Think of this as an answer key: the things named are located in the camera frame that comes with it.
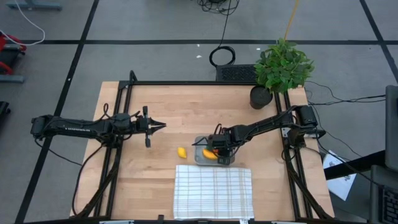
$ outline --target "gray tray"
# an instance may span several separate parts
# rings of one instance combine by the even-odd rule
[[[194,142],[199,141],[201,138],[203,138],[204,136],[198,136],[195,138]],[[199,144],[207,144],[206,139],[202,139]],[[199,166],[225,166],[223,164],[219,164],[217,163],[217,160],[211,160],[211,159],[207,159],[204,157],[203,155],[203,150],[204,148],[206,148],[206,146],[195,146],[195,162],[199,165]],[[235,161],[235,157],[231,158],[231,162],[230,164],[232,164]]]

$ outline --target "table leg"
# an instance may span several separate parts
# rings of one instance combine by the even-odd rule
[[[23,83],[24,77],[21,75],[0,75],[0,83]]]
[[[35,0],[25,0],[24,2],[18,2],[21,9],[56,9],[58,11],[62,10],[62,6],[59,3],[54,2],[37,2]],[[17,9],[18,6],[14,1],[9,1],[6,6],[11,9]]]

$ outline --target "white towel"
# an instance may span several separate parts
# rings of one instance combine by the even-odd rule
[[[174,219],[193,218],[254,218],[250,169],[177,166]]]

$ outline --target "wooden table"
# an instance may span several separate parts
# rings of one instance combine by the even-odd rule
[[[103,114],[103,104],[114,108],[118,82],[104,82],[99,94],[94,119]],[[276,115],[275,101],[261,110],[249,105],[251,86],[211,85],[137,85],[132,89],[131,114],[148,106],[149,115],[167,127],[151,138],[152,147],[146,148],[144,135],[134,135],[124,142],[113,205],[112,219],[155,220],[164,215],[173,219],[175,166],[194,165],[193,146],[198,135],[209,135],[215,126],[251,124]],[[292,105],[306,105],[303,88],[289,91]],[[306,139],[307,146],[318,149],[316,140]],[[89,140],[87,158],[99,142]],[[177,156],[177,147],[187,149],[188,158]],[[256,136],[236,155],[233,167],[252,170],[254,216],[261,220],[294,220],[286,166],[281,159],[282,140],[278,129]],[[86,165],[76,196],[80,211],[98,188],[105,149]],[[309,191],[325,211],[334,216],[326,186],[320,156],[311,150],[301,150]],[[302,195],[297,187],[301,216],[305,216]],[[105,210],[108,193],[104,194]]]

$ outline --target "white paper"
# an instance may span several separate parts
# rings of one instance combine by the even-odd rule
[[[330,154],[337,156],[334,152],[329,150]],[[323,159],[323,169],[329,168],[331,166],[335,166],[341,164],[342,162],[336,159],[335,157],[327,154]],[[351,190],[351,186],[353,185],[354,179],[356,174],[351,174],[345,177],[336,178],[333,180],[328,180],[328,189],[330,192],[335,194],[337,197],[341,198],[342,200],[346,200],[349,190]]]

